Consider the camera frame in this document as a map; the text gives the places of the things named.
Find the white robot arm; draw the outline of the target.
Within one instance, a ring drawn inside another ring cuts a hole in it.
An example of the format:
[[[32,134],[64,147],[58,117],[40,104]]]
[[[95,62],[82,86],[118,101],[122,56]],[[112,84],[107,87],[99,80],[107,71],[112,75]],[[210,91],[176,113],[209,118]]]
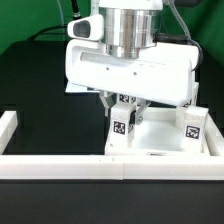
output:
[[[97,13],[70,22],[67,79],[145,103],[189,103],[201,53],[188,35],[176,42],[159,32],[164,5],[175,0],[99,0]]]

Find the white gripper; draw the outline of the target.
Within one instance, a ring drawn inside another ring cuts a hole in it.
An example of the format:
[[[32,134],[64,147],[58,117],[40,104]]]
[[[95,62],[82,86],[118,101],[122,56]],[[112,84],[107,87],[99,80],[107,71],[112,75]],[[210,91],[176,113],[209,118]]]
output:
[[[158,42],[141,49],[135,58],[112,56],[101,42],[101,15],[72,21],[67,32],[71,40],[66,49],[66,76],[72,84],[101,90],[99,97],[106,116],[114,105],[113,93],[140,98],[135,125],[142,123],[150,101],[183,106],[195,98],[197,47]]]

